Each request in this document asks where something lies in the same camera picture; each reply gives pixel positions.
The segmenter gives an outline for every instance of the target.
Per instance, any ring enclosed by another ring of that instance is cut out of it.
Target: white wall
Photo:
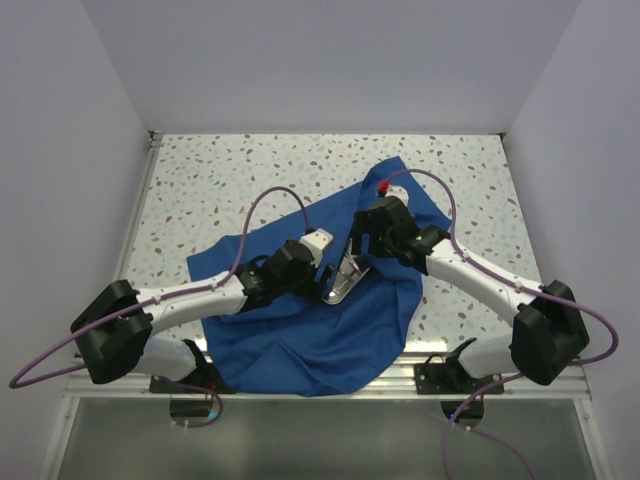
[[[147,129],[504,132],[579,0],[83,0]]]
[[[510,129],[507,156],[545,279],[620,332],[587,369],[619,478],[638,478],[640,420],[640,3],[584,0]],[[608,345],[587,320],[591,352]]]
[[[146,132],[78,0],[0,14],[0,478],[36,478],[63,383],[9,378],[110,280]],[[46,365],[68,365],[69,352]]]

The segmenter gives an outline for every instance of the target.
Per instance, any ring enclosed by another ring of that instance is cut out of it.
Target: white speckled table surface
[[[459,206],[457,231],[467,247],[539,279],[500,139],[488,135],[165,135],[126,278],[137,287],[187,283],[186,257],[239,233],[250,202],[266,188],[289,186],[311,203],[361,181],[373,165],[396,155],[408,167],[449,181]],[[446,213],[444,191],[417,180]],[[295,208],[285,195],[271,195],[256,210],[254,227]],[[425,278],[406,351],[447,351],[469,337],[508,331],[475,299]],[[206,346],[200,322],[162,335]]]

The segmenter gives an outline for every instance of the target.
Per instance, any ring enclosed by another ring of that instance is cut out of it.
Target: blue cloth
[[[334,236],[323,265],[338,265],[353,213],[377,200],[380,180],[405,169],[399,157],[372,168],[364,181],[308,207],[311,223]],[[411,175],[393,182],[409,192],[409,208],[420,226],[449,228],[449,219]],[[303,235],[300,212],[249,234],[242,261],[272,254],[287,239]],[[192,280],[227,270],[239,236],[222,238],[187,259]],[[304,396],[354,392],[393,363],[405,346],[407,329],[422,299],[421,275],[395,259],[370,258],[372,269],[338,305],[310,304],[293,294],[269,307],[202,320],[209,354],[227,384],[238,392]]]

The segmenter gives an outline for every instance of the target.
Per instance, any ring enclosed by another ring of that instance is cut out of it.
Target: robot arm
[[[72,332],[123,308],[141,307],[77,338],[92,381],[104,384],[134,372],[198,386],[208,372],[195,344],[155,335],[204,317],[266,307],[287,292],[319,301],[333,267],[327,266],[319,281],[315,277],[332,240],[318,229],[287,241],[271,256],[240,265],[231,276],[223,272],[187,285],[135,290],[127,280],[111,283],[73,322]]]
[[[512,335],[468,340],[443,364],[425,365],[422,371],[428,380],[459,386],[470,379],[521,372],[536,383],[550,384],[588,345],[589,337],[578,311],[522,289],[573,301],[569,287],[558,281],[540,286],[458,244],[463,252],[459,255],[448,232],[433,225],[420,229],[405,202],[403,195],[391,194],[367,211],[358,212],[352,253],[360,253],[363,235],[367,234],[369,254],[396,257],[403,265],[459,287],[513,328]],[[479,270],[470,260],[498,275]],[[498,276],[509,278],[515,286],[497,280]]]

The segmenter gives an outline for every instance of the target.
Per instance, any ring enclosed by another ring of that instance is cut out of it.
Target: red cap
[[[378,193],[387,193],[387,190],[389,190],[389,182],[381,180],[378,184]]]

